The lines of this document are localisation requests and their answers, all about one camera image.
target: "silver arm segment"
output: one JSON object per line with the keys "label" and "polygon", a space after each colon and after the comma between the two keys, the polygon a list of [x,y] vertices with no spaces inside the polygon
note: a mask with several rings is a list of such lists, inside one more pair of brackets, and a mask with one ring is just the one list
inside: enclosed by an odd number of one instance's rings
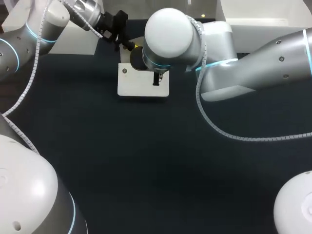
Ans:
{"label": "silver arm segment", "polygon": [[273,40],[244,58],[208,67],[201,86],[206,101],[310,79],[312,29]]}
{"label": "silver arm segment", "polygon": [[[16,72],[33,59],[39,27],[46,1],[33,1],[26,24],[11,32],[0,35],[0,77]],[[46,12],[41,34],[40,55],[47,54],[69,21],[69,13],[57,0],[53,0]]]}
{"label": "silver arm segment", "polygon": [[[34,58],[40,21],[46,3],[44,0],[33,0],[26,24],[18,30],[0,35],[0,78],[16,72]],[[97,24],[101,15],[99,4],[93,0],[68,0],[68,3],[73,4],[92,27]],[[89,30],[67,4],[63,5],[58,0],[52,0],[43,24],[40,55],[49,53],[69,20],[86,31]]]}

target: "white spiral cable wrap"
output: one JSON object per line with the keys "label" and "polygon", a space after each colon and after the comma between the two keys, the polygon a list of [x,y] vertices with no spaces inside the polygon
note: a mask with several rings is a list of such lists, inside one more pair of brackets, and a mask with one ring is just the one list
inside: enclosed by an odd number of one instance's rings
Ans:
{"label": "white spiral cable wrap", "polygon": [[74,13],[80,18],[82,19],[82,21],[88,26],[88,28],[90,28],[90,30],[98,37],[98,38],[103,38],[103,36],[98,33],[89,23],[88,21],[71,5],[69,4],[66,0],[62,0],[63,3],[65,3],[67,6],[69,6]]}
{"label": "white spiral cable wrap", "polygon": [[29,148],[39,155],[38,150],[30,141],[30,139],[11,120],[9,120],[7,117],[4,117],[4,119],[7,121],[9,126],[25,141],[25,143],[29,146]]}
{"label": "white spiral cable wrap", "polygon": [[11,114],[13,111],[15,111],[16,108],[18,108],[18,106],[21,104],[21,102],[26,97],[26,95],[27,95],[31,85],[33,84],[33,81],[34,81],[34,78],[35,78],[35,75],[36,75],[36,71],[37,71],[38,60],[39,60],[39,51],[40,51],[41,34],[42,34],[43,23],[44,23],[44,19],[45,19],[45,15],[47,13],[48,7],[49,7],[51,2],[52,2],[52,0],[49,0],[47,2],[47,5],[46,5],[46,7],[45,7],[45,9],[43,11],[43,14],[42,14],[41,23],[40,23],[40,27],[39,27],[38,38],[37,38],[37,44],[36,44],[36,53],[35,53],[34,67],[33,67],[33,71],[31,73],[30,79],[28,81],[28,84],[27,84],[24,92],[19,97],[18,101],[8,111],[6,111],[3,114],[3,117],[7,117],[9,114]]}
{"label": "white spiral cable wrap", "polygon": [[50,3],[52,2],[52,0],[49,0],[47,2],[47,5],[43,11],[42,14],[42,18],[41,18],[41,23],[40,23],[40,27],[39,27],[39,33],[38,33],[38,38],[37,38],[37,44],[36,44],[36,53],[35,53],[35,61],[34,61],[34,67],[33,67],[33,71],[31,73],[30,79],[28,81],[28,84],[24,90],[24,92],[21,94],[21,96],[19,97],[18,101],[8,110],[3,114],[4,119],[7,121],[7,123],[10,125],[10,127],[25,141],[25,143],[28,145],[28,147],[34,151],[35,153],[39,154],[38,150],[36,149],[36,147],[33,145],[33,143],[31,142],[31,140],[11,121],[7,118],[7,116],[9,114],[11,114],[13,111],[16,110],[16,108],[18,108],[18,106],[21,104],[21,102],[24,100],[24,98],[26,97],[31,85],[33,84],[35,75],[36,75],[36,71],[37,71],[37,66],[38,66],[38,60],[39,60],[39,51],[40,51],[40,44],[41,44],[41,34],[42,34],[42,28],[43,28],[43,23],[44,23],[44,19],[45,19],[45,15],[47,13],[47,10],[49,8]]}
{"label": "white spiral cable wrap", "polygon": [[[189,16],[187,16],[187,17],[189,18],[190,22],[194,25],[194,27],[197,29],[198,34],[200,36],[200,39],[202,41],[203,40],[203,38],[202,38],[203,32],[202,32],[201,27],[198,25],[198,23],[196,22],[195,19],[193,19],[192,17],[189,17]],[[278,137],[241,137],[241,136],[235,136],[235,135],[226,133],[223,130],[221,130],[219,127],[217,127],[207,116],[206,112],[204,111],[203,106],[201,105],[201,100],[200,100],[200,87],[201,87],[202,81],[204,79],[205,70],[206,70],[206,61],[207,61],[207,45],[206,45],[206,42],[205,42],[204,49],[205,49],[205,51],[204,51],[204,56],[202,58],[201,70],[200,70],[200,74],[198,76],[198,81],[197,81],[197,85],[196,85],[196,102],[197,102],[198,108],[200,110],[200,113],[203,115],[204,119],[207,121],[207,123],[214,130],[216,130],[218,133],[220,133],[221,135],[223,135],[227,138],[234,139],[234,140],[240,140],[240,141],[249,141],[249,142],[283,141],[283,140],[292,140],[292,139],[312,137],[312,132],[304,133],[304,134],[289,135],[289,136],[278,136]]]}

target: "black table surface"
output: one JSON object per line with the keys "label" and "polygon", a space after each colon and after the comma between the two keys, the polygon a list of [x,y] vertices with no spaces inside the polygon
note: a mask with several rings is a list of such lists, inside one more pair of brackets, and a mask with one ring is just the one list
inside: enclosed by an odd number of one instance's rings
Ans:
{"label": "black table surface", "polygon": [[[131,20],[130,36],[142,36],[145,23]],[[197,109],[194,72],[181,67],[170,73],[167,99],[120,98],[119,62],[103,41],[95,56],[43,56],[10,116],[53,165],[89,233],[275,234],[275,198],[312,169],[312,138],[248,143],[219,135]],[[239,136],[312,131],[310,81],[204,107]]]}

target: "white box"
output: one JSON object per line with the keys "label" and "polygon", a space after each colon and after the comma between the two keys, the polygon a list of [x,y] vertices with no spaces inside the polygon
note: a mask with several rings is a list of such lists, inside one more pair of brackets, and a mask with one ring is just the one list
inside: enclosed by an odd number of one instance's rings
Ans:
{"label": "white box", "polygon": [[[32,0],[19,0],[2,24],[4,32],[21,28],[27,21]],[[98,38],[91,31],[85,31],[71,21],[68,23],[50,54],[94,55]]]}
{"label": "white box", "polygon": [[251,53],[277,37],[312,27],[303,0],[218,0],[216,20],[232,26],[238,53]]}
{"label": "white box", "polygon": [[159,86],[153,86],[154,72],[137,71],[129,63],[118,65],[118,95],[125,97],[169,96],[169,71],[163,74]]}

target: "robotic arm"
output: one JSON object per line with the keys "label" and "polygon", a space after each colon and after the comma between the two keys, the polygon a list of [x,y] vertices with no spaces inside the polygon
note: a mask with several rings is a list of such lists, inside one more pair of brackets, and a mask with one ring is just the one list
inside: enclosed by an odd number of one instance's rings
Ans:
{"label": "robotic arm", "polygon": [[[38,56],[51,50],[69,20],[85,30],[92,27],[116,46],[126,46],[137,70],[161,76],[177,64],[191,70],[206,61],[205,69],[196,70],[202,79],[198,91],[205,101],[233,98],[312,76],[312,29],[278,38],[238,60],[231,27],[225,22],[201,24],[178,10],[163,9],[147,22],[143,47],[135,48],[124,33],[128,16],[122,11],[116,16],[102,14],[92,0],[52,0],[47,10],[46,4],[34,0],[27,23],[0,36],[0,77],[16,72],[33,57],[36,67]],[[19,140],[10,134],[0,135],[0,233],[87,234],[86,222],[52,166]],[[306,186],[312,184],[311,175],[296,177],[279,193],[274,217],[280,234],[311,233],[312,187]],[[288,196],[290,191],[298,191],[296,200]],[[283,212],[289,203],[294,203],[292,210]],[[289,222],[292,211],[297,223]],[[305,228],[299,229],[298,223]]]}
{"label": "robotic arm", "polygon": [[[233,98],[312,76],[312,29],[277,38],[238,60],[229,24],[217,21],[199,25],[207,46],[200,89],[205,101]],[[194,68],[203,57],[202,32],[182,12],[162,9],[148,20],[144,45],[132,51],[131,64],[138,70],[159,73],[177,64]]]}

